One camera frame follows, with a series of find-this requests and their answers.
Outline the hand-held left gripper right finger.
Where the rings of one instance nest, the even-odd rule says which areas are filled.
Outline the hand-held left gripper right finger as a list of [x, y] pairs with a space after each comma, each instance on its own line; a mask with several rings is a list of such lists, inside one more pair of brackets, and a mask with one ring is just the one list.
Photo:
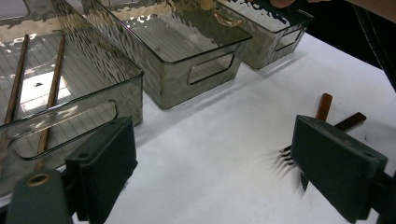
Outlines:
[[290, 155], [303, 175], [348, 222], [372, 209], [389, 221], [388, 158], [331, 124], [296, 117]]

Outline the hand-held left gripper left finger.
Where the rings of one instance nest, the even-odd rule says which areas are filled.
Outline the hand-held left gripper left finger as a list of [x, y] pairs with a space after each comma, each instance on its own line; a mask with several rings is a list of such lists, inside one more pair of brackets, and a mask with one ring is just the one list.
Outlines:
[[130, 117], [114, 119], [65, 159], [76, 187], [80, 220], [104, 224], [137, 166], [134, 125]]

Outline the wooden-handled steel fork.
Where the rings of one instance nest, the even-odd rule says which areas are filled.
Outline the wooden-handled steel fork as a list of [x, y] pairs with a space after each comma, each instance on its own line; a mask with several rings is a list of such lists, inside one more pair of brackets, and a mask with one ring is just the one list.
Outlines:
[[[357, 113], [349, 116], [348, 118], [343, 119], [342, 121], [338, 122], [337, 124], [334, 125], [334, 127], [337, 128], [338, 130], [346, 132], [346, 131], [362, 124], [364, 121], [366, 121], [366, 116], [363, 115], [361, 112], [357, 112]], [[288, 146], [288, 147], [285, 147], [285, 148], [279, 150], [278, 157], [287, 165], [294, 164], [292, 157], [290, 155], [290, 150], [291, 150], [291, 146]]]

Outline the wooden-handled steel knife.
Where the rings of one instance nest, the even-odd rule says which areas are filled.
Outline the wooden-handled steel knife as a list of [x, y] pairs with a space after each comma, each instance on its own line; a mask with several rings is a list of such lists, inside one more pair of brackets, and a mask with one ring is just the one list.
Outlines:
[[[319, 120], [326, 120], [330, 111], [331, 104], [332, 104], [332, 96], [329, 93], [323, 93], [319, 100], [318, 110], [315, 115], [315, 118]], [[300, 173], [300, 183], [303, 188], [303, 191], [306, 191], [309, 184], [309, 180], [304, 176], [303, 173]]]

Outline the dark brown chopstick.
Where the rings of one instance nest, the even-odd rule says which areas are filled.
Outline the dark brown chopstick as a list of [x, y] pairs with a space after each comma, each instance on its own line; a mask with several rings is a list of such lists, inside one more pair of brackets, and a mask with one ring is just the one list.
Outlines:
[[5, 124], [9, 124], [10, 122], [12, 122], [17, 114], [18, 106], [21, 99], [21, 89], [22, 89], [22, 82], [24, 76], [24, 63], [25, 63], [26, 52], [28, 49], [28, 43], [29, 43], [29, 35], [25, 35], [23, 37], [20, 58], [18, 60], [16, 74], [14, 77], [11, 93], [9, 96], [7, 113], [4, 119]]
[[[60, 79], [61, 79], [61, 70], [62, 70], [62, 63], [64, 57], [64, 42], [65, 42], [65, 35], [61, 36], [57, 59], [55, 63], [54, 73], [51, 81], [50, 91], [49, 91], [49, 98], [47, 101], [47, 108], [54, 107], [57, 103], [58, 99], [58, 92], [60, 87]], [[40, 139], [38, 143], [37, 153], [39, 155], [43, 154], [47, 148], [48, 143], [50, 140], [50, 128], [45, 129], [40, 134]]]

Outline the clear grey bin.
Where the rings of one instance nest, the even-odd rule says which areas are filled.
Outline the clear grey bin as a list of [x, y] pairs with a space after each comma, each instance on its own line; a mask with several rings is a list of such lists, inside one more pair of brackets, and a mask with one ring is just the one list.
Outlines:
[[83, 0], [86, 19], [145, 72], [169, 109], [235, 78], [251, 35], [195, 0]]
[[270, 0], [217, 0], [222, 15], [241, 20], [252, 35], [243, 62], [260, 70], [295, 51], [314, 17], [300, 8], [277, 8]]
[[[23, 37], [29, 35], [21, 99], [4, 123]], [[57, 103], [47, 108], [61, 36], [64, 57]], [[143, 119], [144, 72], [66, 0], [0, 0], [0, 203], [35, 170], [57, 169], [104, 124]], [[47, 150], [37, 153], [50, 128]]]

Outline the wooden utensil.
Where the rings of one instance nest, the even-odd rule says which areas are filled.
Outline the wooden utensil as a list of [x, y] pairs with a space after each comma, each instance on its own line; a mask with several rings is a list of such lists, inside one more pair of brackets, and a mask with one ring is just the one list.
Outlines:
[[197, 1], [200, 4], [201, 9], [206, 11], [211, 11], [214, 17], [216, 18], [216, 20], [222, 25], [228, 27], [236, 27], [242, 23], [241, 20], [229, 18], [226, 17], [225, 15], [222, 15], [217, 7], [217, 4], [215, 3], [215, 0], [197, 0]]

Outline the white table mat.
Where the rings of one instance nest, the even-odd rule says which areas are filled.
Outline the white table mat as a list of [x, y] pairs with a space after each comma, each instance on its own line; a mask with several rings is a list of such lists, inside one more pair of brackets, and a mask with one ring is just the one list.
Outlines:
[[106, 224], [347, 224], [279, 151], [294, 121], [329, 93], [328, 121], [366, 120], [353, 137], [396, 172], [396, 91], [378, 68], [306, 35], [289, 56], [169, 110], [150, 99], [135, 129], [138, 164]]

